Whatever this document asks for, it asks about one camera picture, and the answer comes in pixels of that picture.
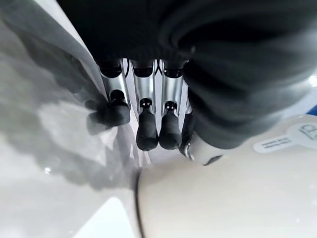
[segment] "beige object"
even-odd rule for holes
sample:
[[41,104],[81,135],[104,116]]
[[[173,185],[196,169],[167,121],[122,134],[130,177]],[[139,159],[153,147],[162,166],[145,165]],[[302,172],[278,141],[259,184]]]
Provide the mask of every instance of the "beige object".
[[[179,156],[143,170],[145,238],[317,237],[316,125],[315,116],[294,117],[209,166]],[[281,136],[291,142],[267,146]]]

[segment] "black sleeve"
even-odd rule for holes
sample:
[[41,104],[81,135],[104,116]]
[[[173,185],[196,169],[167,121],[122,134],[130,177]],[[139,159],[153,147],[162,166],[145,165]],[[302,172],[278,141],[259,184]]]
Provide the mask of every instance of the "black sleeve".
[[303,98],[317,65],[317,1],[196,0],[169,8],[159,42],[184,67],[195,131],[234,148]]

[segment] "black rubber fingertip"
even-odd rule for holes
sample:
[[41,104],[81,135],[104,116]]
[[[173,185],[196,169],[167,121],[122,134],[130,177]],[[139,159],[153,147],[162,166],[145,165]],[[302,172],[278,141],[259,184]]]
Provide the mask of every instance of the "black rubber fingertip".
[[148,108],[144,108],[139,115],[139,128],[136,137],[140,150],[149,151],[157,147],[159,142],[155,115]]
[[178,127],[178,117],[173,111],[168,111],[162,118],[159,133],[159,144],[166,150],[178,149],[182,143],[182,135]]
[[130,122],[130,109],[128,105],[111,105],[105,114],[107,126],[120,126]]
[[193,112],[185,114],[183,129],[182,129],[182,144],[179,147],[179,152],[185,155],[185,146],[190,142],[194,131],[194,115]]

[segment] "blue object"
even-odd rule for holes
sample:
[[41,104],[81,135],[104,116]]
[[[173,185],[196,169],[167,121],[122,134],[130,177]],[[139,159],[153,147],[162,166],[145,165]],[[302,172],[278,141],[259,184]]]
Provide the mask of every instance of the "blue object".
[[307,114],[317,116],[317,105],[314,108],[312,108],[309,112],[307,112]]

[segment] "white label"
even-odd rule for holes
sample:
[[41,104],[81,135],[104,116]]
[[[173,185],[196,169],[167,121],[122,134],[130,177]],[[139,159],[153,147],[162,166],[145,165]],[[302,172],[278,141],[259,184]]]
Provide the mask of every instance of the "white label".
[[306,148],[317,149],[317,122],[306,122],[293,125],[287,129],[287,134]]
[[286,135],[259,142],[253,146],[253,149],[266,154],[294,145],[317,149],[317,122],[295,124],[287,129]]
[[259,142],[253,146],[253,149],[259,153],[266,154],[273,151],[285,149],[296,145],[296,143],[287,135],[279,136],[273,139]]

